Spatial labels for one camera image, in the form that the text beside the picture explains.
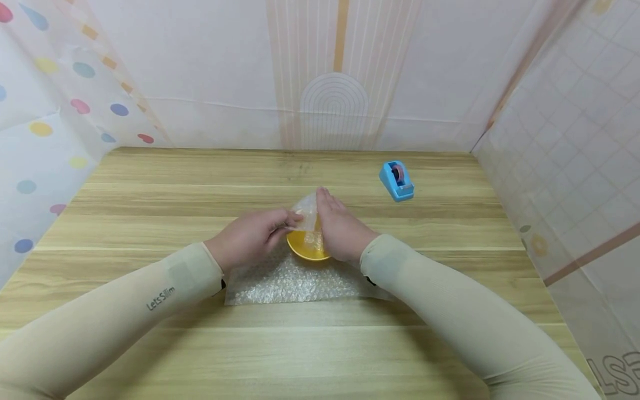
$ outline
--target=hand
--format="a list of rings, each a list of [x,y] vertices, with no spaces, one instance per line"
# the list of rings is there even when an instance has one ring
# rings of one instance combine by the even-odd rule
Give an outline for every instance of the hand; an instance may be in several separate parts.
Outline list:
[[[227,225],[204,242],[211,255],[228,276],[237,266],[255,264],[269,254],[295,227],[302,215],[284,208],[251,212]]]
[[[327,189],[317,189],[316,201],[324,247],[333,258],[360,265],[362,252],[380,234],[351,215]]]

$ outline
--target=blue tape dispenser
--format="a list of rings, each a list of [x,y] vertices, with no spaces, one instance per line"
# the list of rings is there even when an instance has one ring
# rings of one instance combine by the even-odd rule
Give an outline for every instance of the blue tape dispenser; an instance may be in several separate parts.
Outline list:
[[[395,160],[385,163],[379,176],[396,203],[413,198],[413,183],[402,162]]]

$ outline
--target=wooden table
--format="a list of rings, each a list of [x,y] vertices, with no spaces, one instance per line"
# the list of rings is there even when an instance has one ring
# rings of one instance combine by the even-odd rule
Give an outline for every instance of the wooden table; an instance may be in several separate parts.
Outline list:
[[[401,159],[415,198],[378,171]],[[247,209],[327,186],[380,232],[500,294],[595,382],[476,160],[468,154],[123,148],[108,155],[0,294],[0,337],[118,276],[211,237]],[[344,299],[223,307],[170,318],[75,399],[485,399],[400,303]]]

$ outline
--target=pink dot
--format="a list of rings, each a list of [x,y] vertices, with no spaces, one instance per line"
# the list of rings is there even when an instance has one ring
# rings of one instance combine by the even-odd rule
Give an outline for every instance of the pink dot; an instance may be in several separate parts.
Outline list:
[[[152,138],[151,136],[149,136],[149,135],[145,135],[145,134],[143,134],[143,133],[139,134],[139,135],[138,135],[138,137],[139,137],[140,139],[142,139],[142,141],[143,141],[143,142],[148,143],[148,144],[151,144],[151,143],[153,143],[153,142],[155,142],[155,141],[156,141],[156,140],[155,140],[154,138]]]
[[[71,106],[77,110],[78,114],[88,114],[91,111],[89,105],[79,99],[71,100]]]
[[[13,13],[9,10],[9,7],[0,3],[0,22],[10,22],[13,19]]]
[[[65,208],[67,208],[66,204],[54,204],[49,208],[49,212],[60,216],[60,214],[62,214],[62,212],[65,210]]]

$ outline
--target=beige arm sleeve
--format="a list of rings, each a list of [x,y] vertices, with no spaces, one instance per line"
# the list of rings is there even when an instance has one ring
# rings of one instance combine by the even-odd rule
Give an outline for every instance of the beige arm sleeve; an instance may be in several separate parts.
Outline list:
[[[63,399],[163,319],[221,290],[202,243],[100,286],[0,343],[0,399]]]
[[[600,399],[549,336],[473,279],[388,235],[365,249],[360,269],[416,311],[493,400]]]

